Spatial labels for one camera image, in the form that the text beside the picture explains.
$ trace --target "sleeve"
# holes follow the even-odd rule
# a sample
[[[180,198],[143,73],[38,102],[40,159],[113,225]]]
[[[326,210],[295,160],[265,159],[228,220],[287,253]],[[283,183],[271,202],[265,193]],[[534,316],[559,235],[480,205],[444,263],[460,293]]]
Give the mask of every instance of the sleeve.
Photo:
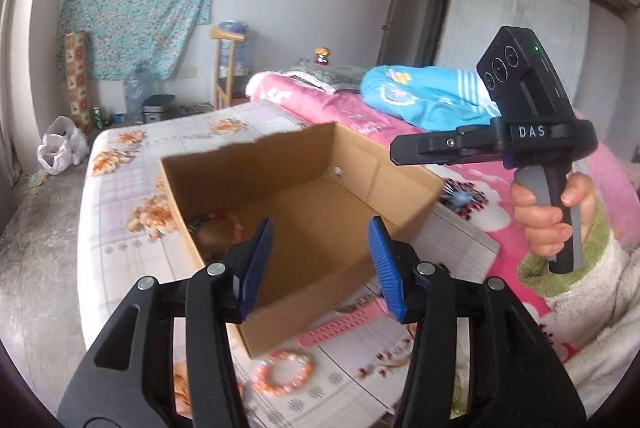
[[[548,272],[529,255],[520,279],[556,312],[555,335],[580,352],[564,366],[588,416],[609,397],[640,347],[640,250],[629,256],[613,237],[601,204],[583,245],[585,267]]]
[[[549,272],[546,259],[533,255],[527,255],[519,267],[520,281],[555,311],[554,334],[578,349],[612,321],[618,282],[629,262],[626,252],[613,239],[599,202],[582,254],[584,267],[569,274]]]

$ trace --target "gray handle grip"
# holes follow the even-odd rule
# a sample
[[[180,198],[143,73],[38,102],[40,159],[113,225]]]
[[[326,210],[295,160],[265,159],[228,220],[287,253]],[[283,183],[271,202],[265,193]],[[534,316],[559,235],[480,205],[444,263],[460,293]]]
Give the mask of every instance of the gray handle grip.
[[[549,259],[552,273],[565,274],[582,268],[582,238],[580,230],[580,208],[576,205],[570,211],[562,205],[560,195],[566,186],[567,171],[559,167],[527,166],[516,170],[515,181],[531,190],[539,206],[556,206],[562,209],[562,221],[574,226],[574,235],[564,243],[564,248]]]

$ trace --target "hand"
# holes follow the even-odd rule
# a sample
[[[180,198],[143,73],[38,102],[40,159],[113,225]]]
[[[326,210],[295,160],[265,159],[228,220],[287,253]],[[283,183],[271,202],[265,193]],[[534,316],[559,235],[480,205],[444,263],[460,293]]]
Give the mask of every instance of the hand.
[[[584,240],[591,231],[596,215],[596,188],[593,181],[583,173],[572,174],[561,199],[568,208],[580,203],[580,226]],[[537,206],[536,196],[524,186],[517,183],[511,185],[511,201],[515,206],[515,219],[525,226],[524,238],[529,242],[532,254],[553,256],[574,234],[571,226],[561,222],[560,208]]]

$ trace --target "blue blanket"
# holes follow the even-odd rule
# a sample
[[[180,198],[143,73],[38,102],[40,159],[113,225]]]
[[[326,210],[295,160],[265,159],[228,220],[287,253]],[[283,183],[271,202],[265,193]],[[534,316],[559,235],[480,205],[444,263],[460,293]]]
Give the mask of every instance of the blue blanket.
[[[196,24],[209,23],[211,0],[65,0],[58,20],[58,74],[65,76],[66,33],[88,34],[87,71],[123,80],[137,65],[169,78]]]
[[[360,93],[370,107],[428,132],[488,124],[500,116],[474,72],[381,66],[365,75]]]

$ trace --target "floor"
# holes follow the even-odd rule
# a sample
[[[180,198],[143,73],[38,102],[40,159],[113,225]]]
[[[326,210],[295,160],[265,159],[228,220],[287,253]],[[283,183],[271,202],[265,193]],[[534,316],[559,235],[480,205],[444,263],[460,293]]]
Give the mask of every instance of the floor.
[[[0,338],[25,381],[56,412],[82,356],[76,239],[86,163],[21,180],[0,238]]]

